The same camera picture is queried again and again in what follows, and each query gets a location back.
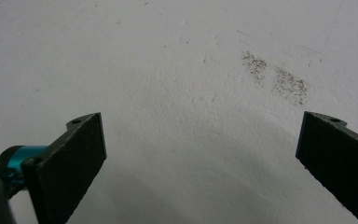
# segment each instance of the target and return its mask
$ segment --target cyan component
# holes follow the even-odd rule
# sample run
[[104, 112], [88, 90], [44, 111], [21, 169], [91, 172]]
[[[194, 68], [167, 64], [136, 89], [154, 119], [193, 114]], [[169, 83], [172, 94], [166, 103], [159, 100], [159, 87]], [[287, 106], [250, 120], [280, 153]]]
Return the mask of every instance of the cyan component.
[[26, 159], [39, 154], [45, 150], [46, 146], [25, 146], [17, 149], [17, 151], [11, 156], [10, 161], [7, 164], [7, 168], [16, 169], [19, 175], [22, 175], [21, 163]]

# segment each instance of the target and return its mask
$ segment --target white floor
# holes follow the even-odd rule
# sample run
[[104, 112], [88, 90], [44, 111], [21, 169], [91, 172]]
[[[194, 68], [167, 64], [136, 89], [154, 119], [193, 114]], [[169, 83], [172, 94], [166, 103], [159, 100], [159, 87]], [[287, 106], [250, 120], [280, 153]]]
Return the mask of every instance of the white floor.
[[295, 158], [305, 110], [358, 132], [358, 1], [0, 0], [0, 153], [103, 115], [69, 223], [358, 223]]

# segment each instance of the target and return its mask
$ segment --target dark stain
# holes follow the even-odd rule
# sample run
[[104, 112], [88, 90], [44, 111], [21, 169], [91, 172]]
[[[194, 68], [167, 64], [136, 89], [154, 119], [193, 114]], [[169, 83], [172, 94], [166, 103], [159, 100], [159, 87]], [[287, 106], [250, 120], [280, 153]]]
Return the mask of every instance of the dark stain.
[[294, 105], [303, 105], [307, 101], [307, 91], [310, 84], [299, 77], [277, 68], [273, 90]]
[[266, 70], [267, 63], [263, 59], [255, 57], [249, 51], [243, 53], [242, 60], [243, 66], [248, 67], [254, 81], [261, 84], [261, 81], [264, 79], [264, 75], [262, 73]]

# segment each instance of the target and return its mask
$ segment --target screw hole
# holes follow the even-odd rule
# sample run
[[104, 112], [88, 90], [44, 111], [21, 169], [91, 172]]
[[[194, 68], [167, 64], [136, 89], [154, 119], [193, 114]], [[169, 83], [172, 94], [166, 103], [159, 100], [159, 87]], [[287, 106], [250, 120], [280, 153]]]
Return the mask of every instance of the screw hole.
[[27, 161], [28, 165], [37, 165], [42, 161], [42, 158], [31, 158]]
[[330, 120], [335, 122], [335, 123], [340, 123], [341, 122], [341, 120], [339, 120], [339, 119], [330, 119]]

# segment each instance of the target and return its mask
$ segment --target textured white surface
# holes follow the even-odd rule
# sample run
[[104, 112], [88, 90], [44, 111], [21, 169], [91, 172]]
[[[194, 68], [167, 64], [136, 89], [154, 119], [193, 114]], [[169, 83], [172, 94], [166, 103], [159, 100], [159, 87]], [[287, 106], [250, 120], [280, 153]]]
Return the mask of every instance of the textured white surface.
[[358, 1], [0, 0], [0, 153], [103, 114], [69, 223], [358, 223], [295, 158], [304, 110], [358, 132]]

